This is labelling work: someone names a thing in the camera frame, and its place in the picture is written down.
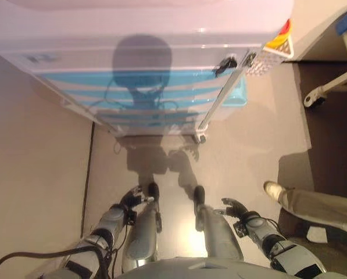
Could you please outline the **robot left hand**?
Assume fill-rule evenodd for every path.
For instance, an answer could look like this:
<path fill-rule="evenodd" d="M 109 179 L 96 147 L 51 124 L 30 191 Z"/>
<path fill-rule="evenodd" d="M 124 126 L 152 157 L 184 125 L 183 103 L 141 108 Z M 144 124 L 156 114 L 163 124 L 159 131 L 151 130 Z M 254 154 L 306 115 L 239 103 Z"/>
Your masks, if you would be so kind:
<path fill-rule="evenodd" d="M 153 202 L 154 196 L 145 195 L 140 185 L 130 189 L 120 200 L 119 205 L 127 212 L 133 211 L 133 209 L 142 204 Z"/>

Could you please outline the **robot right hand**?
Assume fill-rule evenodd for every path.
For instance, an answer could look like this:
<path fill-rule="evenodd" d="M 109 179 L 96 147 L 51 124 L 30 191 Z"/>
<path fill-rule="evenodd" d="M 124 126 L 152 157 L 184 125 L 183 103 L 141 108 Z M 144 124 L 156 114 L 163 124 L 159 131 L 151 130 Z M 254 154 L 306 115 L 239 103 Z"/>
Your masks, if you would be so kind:
<path fill-rule="evenodd" d="M 243 215 L 248 213 L 248 209 L 241 203 L 232 198 L 222 198 L 222 203 L 226 205 L 225 213 L 228 216 L 242 219 Z"/>

